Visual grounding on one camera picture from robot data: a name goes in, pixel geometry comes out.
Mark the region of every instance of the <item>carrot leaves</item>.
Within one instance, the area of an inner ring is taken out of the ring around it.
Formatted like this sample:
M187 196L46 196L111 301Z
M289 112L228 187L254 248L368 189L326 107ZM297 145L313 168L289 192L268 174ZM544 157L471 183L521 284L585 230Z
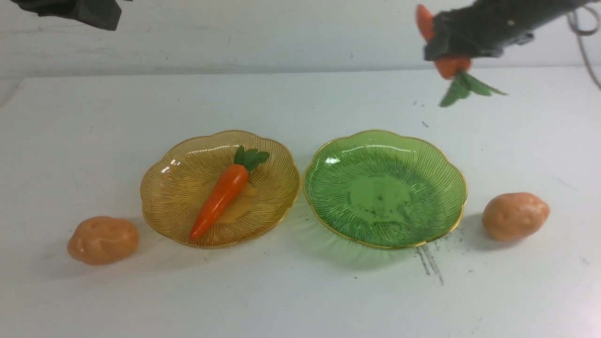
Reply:
M502 91L481 82L466 72L459 72L453 79L451 86L442 98L439 106L451 106L458 100L467 98L471 93L482 96L492 96L492 94L507 95Z
M234 164L243 165L248 172L251 172L268 159L268 152L260 152L258 149L245 150L244 146L240 146L234 155Z

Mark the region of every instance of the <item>toy carrot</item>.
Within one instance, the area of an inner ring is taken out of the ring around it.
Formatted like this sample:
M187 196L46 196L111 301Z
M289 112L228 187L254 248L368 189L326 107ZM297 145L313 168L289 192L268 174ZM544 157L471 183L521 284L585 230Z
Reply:
M191 241L215 224L225 208L244 190L250 172L268 159L268 152L259 152L257 149L245 151L244 146L238 147L234 155L234 164L219 175L213 191L200 209L190 232Z
M432 41L435 36L433 19L434 17L426 6L417 6L415 20L419 32L426 42ZM434 65L442 78L445 80L453 79L445 97L440 102L441 107L448 107L459 99L465 99L470 92L483 96L491 96L492 93L506 95L469 75L468 71L472 67L472 60L467 56L449 55L440 57L434 61Z

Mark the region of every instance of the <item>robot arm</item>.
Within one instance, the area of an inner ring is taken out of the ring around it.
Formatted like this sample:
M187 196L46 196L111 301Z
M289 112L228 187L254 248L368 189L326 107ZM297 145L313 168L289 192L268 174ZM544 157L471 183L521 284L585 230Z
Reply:
M424 48L424 59L500 57L507 46L532 41L535 29L598 1L476 0L471 6L434 17L435 38Z
M121 17L115 0L11 0L39 16L58 16L114 31Z

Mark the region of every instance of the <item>plate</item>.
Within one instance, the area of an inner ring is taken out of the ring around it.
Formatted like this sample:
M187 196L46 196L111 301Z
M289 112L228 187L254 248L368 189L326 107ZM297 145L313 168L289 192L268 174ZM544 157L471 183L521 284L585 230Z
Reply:
M468 197L461 172L430 143L365 131L325 144L304 178L323 225L380 249L417 247L457 227Z
M191 242L190 230L201 206L240 145L269 152L270 158L251 172L245 190L217 223ZM300 186L292 154L281 143L245 131L225 131L183 141L153 165L140 187L142 214L152 229L181 244L228 247L278 225L296 201Z

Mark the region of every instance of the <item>amber glass plate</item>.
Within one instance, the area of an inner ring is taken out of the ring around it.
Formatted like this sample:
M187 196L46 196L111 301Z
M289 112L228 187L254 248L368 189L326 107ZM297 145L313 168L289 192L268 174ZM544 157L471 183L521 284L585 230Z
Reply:
M198 211L240 145L269 152L270 158L251 173L245 190L217 223L191 242ZM281 143L245 131L225 131L183 141L152 166L140 187L142 214L152 229L181 244L227 247L278 225L296 200L300 181L292 155Z

